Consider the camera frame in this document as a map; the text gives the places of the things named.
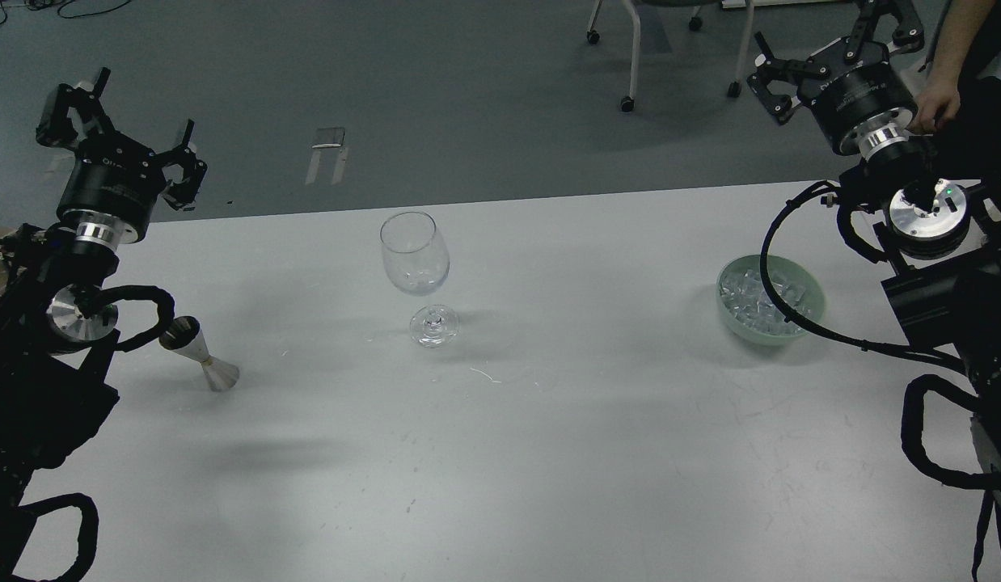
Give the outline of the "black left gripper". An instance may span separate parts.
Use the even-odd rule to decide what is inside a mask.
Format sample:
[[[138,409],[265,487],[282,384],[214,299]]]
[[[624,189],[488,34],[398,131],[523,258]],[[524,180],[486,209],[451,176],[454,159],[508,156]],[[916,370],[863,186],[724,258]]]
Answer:
[[[132,139],[89,139],[112,132],[100,102],[109,78],[110,69],[101,69],[90,89],[57,85],[47,96],[37,143],[75,149],[74,167],[57,206],[58,220],[69,222],[82,213],[112,215],[127,225],[124,243],[137,243],[148,234],[160,194],[175,211],[194,210],[208,165],[192,146],[194,120],[186,121],[180,143],[160,154]],[[180,169],[180,180],[165,179],[162,170],[171,167]]]

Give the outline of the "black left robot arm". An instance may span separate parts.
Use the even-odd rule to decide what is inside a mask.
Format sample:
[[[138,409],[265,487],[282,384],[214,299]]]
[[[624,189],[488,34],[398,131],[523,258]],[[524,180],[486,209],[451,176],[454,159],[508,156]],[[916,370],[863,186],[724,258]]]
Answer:
[[[46,228],[24,224],[0,236],[0,581],[15,568],[38,520],[79,511],[76,559],[57,575],[79,581],[96,557],[99,516],[91,497],[57,495],[25,504],[38,470],[61,466],[94,437],[119,400],[112,358],[153,342],[175,317],[174,298],[154,286],[105,288],[117,248],[148,232],[160,198],[190,209],[204,180],[188,121],[180,143],[157,152],[121,133],[100,102],[110,71],[91,87],[57,85],[37,142],[71,152],[74,167]]]

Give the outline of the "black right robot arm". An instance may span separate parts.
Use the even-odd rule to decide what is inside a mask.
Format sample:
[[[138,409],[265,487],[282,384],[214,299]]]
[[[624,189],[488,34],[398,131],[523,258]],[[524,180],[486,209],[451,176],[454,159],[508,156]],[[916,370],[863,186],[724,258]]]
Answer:
[[[864,352],[951,369],[969,380],[971,390],[933,373],[908,383],[901,449],[941,485],[982,493],[971,567],[977,575],[990,527],[1001,555],[1001,178],[962,187],[933,171],[936,152],[929,137],[905,130],[918,108],[891,66],[892,56],[924,45],[917,11],[910,1],[860,1],[858,8],[847,36],[803,60],[777,57],[762,33],[755,33],[760,53],[747,82],[771,118],[784,124],[806,108],[835,154],[860,157],[836,182],[815,182],[786,202],[764,236],[759,275],[775,308],[804,331]],[[836,207],[841,239],[856,254],[891,265],[893,276],[881,286],[905,335],[903,345],[838,334],[775,290],[769,272],[775,232],[815,198]],[[923,435],[930,393],[969,413],[980,472],[948,469],[929,458]]]

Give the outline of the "person hand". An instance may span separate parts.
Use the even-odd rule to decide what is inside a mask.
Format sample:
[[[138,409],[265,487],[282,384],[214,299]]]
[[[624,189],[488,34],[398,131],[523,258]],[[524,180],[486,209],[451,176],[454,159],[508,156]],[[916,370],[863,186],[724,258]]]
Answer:
[[[961,96],[955,74],[930,74],[915,97],[917,113],[908,125],[914,135],[933,135],[952,122],[959,112]]]

